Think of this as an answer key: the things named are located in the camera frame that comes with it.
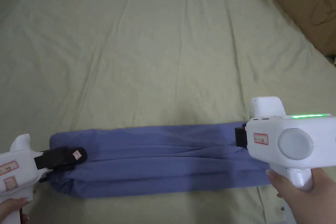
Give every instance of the fingernail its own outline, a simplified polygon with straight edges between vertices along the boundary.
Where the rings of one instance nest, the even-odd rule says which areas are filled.
[[[269,179],[273,179],[275,177],[275,172],[270,169],[266,170],[266,174],[269,177]]]
[[[26,204],[28,204],[30,201],[29,201],[29,198],[22,198],[22,200],[26,201]]]

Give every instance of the red-bordered label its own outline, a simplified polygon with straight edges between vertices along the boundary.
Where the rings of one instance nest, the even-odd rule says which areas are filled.
[[[6,185],[6,190],[7,191],[12,191],[12,190],[17,188],[16,179],[14,177],[6,178],[6,179],[4,179],[3,182]]]
[[[75,158],[76,160],[80,159],[81,156],[82,156],[82,154],[79,153],[79,151],[75,151],[74,153],[72,153],[72,155],[74,156],[74,158]]]
[[[268,145],[268,136],[266,134],[254,133],[254,142]]]
[[[15,169],[19,168],[19,165],[16,161],[12,161],[10,163],[4,164],[0,166],[0,176],[6,174],[7,172],[11,172]]]

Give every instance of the circular button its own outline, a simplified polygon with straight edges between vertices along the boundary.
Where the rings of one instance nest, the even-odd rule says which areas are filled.
[[[278,147],[283,155],[293,160],[309,157],[314,149],[311,137],[301,129],[286,129],[278,138]]]

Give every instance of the blue fabric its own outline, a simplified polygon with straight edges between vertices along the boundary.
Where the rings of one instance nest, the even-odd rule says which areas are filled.
[[[268,164],[236,146],[242,123],[63,132],[51,149],[83,147],[88,159],[50,179],[74,197],[218,190],[269,184]]]

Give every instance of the bed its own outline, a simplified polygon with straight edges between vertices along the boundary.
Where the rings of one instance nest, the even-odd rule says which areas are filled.
[[[0,0],[1,152],[61,131],[336,114],[336,69],[274,0]],[[327,172],[336,178],[336,170]],[[33,223],[270,223],[271,186],[74,199],[43,184]]]

